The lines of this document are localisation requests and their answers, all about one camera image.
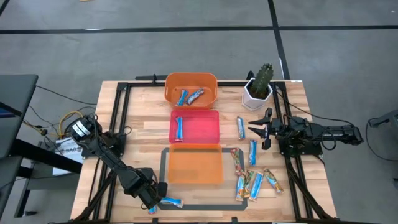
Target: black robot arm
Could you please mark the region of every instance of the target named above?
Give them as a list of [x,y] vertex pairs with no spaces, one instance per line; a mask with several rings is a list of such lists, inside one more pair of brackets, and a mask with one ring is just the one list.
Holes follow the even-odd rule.
[[95,116],[82,117],[71,125],[69,131],[79,146],[98,156],[119,177],[124,193],[134,198],[138,196],[145,208],[152,208],[165,197],[167,184],[153,180],[156,176],[152,168],[127,166],[115,153],[121,145],[123,133],[103,133]]
[[[352,125],[322,126],[310,122],[305,118],[295,116],[284,116],[287,120],[287,124],[284,124],[279,118],[274,118],[271,121],[271,116],[272,109],[268,108],[264,118],[249,122],[249,124],[254,125],[265,125],[263,129],[248,127],[251,131],[258,134],[260,138],[264,138],[262,149],[270,148],[271,140],[269,139],[269,135],[276,136],[282,146],[288,146],[293,156],[294,154],[302,154],[305,149],[311,146],[319,146],[324,141],[340,141],[354,146],[363,142],[358,127]],[[319,152],[311,153],[311,150],[309,150],[305,154],[319,154]]]

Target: orange tray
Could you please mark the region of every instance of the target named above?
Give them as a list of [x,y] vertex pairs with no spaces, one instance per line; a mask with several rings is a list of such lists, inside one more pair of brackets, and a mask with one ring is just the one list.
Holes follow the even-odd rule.
[[[177,106],[181,90],[187,90],[188,98],[202,88],[205,92],[191,105]],[[166,78],[164,97],[173,109],[211,109],[217,99],[217,78],[211,73],[171,73]]]
[[221,146],[219,144],[171,145],[167,178],[171,184],[222,184]]

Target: white pot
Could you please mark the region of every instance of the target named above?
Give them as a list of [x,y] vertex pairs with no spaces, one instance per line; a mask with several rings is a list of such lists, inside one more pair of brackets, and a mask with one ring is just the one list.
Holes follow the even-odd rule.
[[272,88],[268,84],[268,95],[265,99],[253,98],[248,91],[248,86],[251,82],[254,81],[254,79],[255,78],[251,78],[248,81],[248,83],[243,88],[243,94],[242,94],[242,105],[251,111],[262,108],[266,104],[266,101],[268,100],[268,98],[272,95]]

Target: gray floor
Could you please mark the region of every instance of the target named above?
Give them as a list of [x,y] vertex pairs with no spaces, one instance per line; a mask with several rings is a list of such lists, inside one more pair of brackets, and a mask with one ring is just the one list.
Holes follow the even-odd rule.
[[[278,0],[280,26],[398,24],[391,0]],[[92,0],[90,2],[11,0],[0,29],[89,29],[177,26],[270,26],[266,0]],[[281,32],[291,79],[304,81],[311,111],[347,119],[361,128],[369,118],[398,108],[398,30]],[[39,85],[95,102],[103,80],[136,75],[211,72],[218,78],[245,78],[264,62],[282,78],[273,31],[148,34],[0,35],[0,73],[36,73]],[[36,90],[31,105],[57,122],[84,105]],[[28,111],[26,119],[42,122]],[[336,124],[315,119],[322,124]],[[380,154],[398,159],[397,139],[385,125],[369,130]],[[42,138],[22,127],[19,137]],[[398,163],[376,158],[365,144],[339,144],[325,152],[326,171],[338,216],[343,220],[396,223]],[[14,185],[0,223],[66,221],[75,189],[36,190],[27,208],[33,217],[14,219],[23,180]]]

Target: wooden table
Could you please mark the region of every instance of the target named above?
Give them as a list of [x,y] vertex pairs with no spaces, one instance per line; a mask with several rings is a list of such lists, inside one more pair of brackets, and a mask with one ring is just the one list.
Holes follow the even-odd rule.
[[[308,111],[308,101],[302,82],[285,81],[289,101]],[[116,94],[117,81],[105,81],[102,84],[101,92],[98,98],[96,114],[99,123],[104,131],[109,127],[111,113],[113,109],[114,96]],[[160,222],[230,222],[232,217],[237,217],[239,222],[270,222],[270,221],[292,221],[294,212],[292,200],[289,192],[289,183],[284,158],[279,153],[278,143],[271,136],[272,146],[269,150],[261,150],[261,141],[253,132],[246,130],[246,140],[238,141],[238,131],[236,117],[243,118],[245,125],[248,121],[254,121],[264,116],[267,107],[274,108],[274,100],[270,98],[265,107],[257,111],[248,111],[241,105],[242,87],[219,87],[218,98],[213,109],[220,113],[220,144],[222,147],[238,147],[244,153],[246,169],[262,170],[265,167],[277,177],[285,193],[276,195],[274,189],[264,181],[257,202],[248,201],[248,206],[244,211],[198,211],[198,210],[158,210],[155,215],[149,215],[147,210],[141,210],[141,201],[139,198],[132,198],[123,194],[119,181],[116,184],[116,193],[113,203],[111,216],[112,222],[151,222],[153,218],[159,218]],[[282,114],[285,111],[283,101],[281,102]],[[122,160],[134,167],[151,167],[159,176],[160,154],[169,147],[169,125],[170,125],[170,105],[164,99],[163,87],[139,87],[132,88],[129,108],[126,118],[126,125],[132,128],[131,134],[127,136],[125,153]],[[311,119],[311,117],[293,107],[292,114]],[[252,168],[248,166],[249,140],[259,140],[257,152],[257,166]],[[75,202],[73,204],[71,218],[78,216],[87,206],[88,195],[90,192],[91,181],[94,176],[94,169],[97,158],[89,158],[84,161],[80,174]],[[314,156],[302,156],[303,168],[307,179],[309,191],[318,201],[318,203],[331,216],[335,216],[327,176],[323,164]],[[226,167],[225,172],[233,172],[234,167]],[[95,190],[98,186],[100,169],[98,169]],[[217,200],[228,200],[234,203],[234,191],[236,187],[236,177],[230,179],[224,178],[228,184],[227,189],[220,190],[211,187],[191,187],[179,188],[178,186],[169,186],[168,196],[183,199],[185,203],[211,203]],[[301,214],[305,216],[303,198],[297,189],[300,202]],[[103,202],[101,203],[101,212],[99,217],[104,217],[105,204],[107,197],[105,192]]]

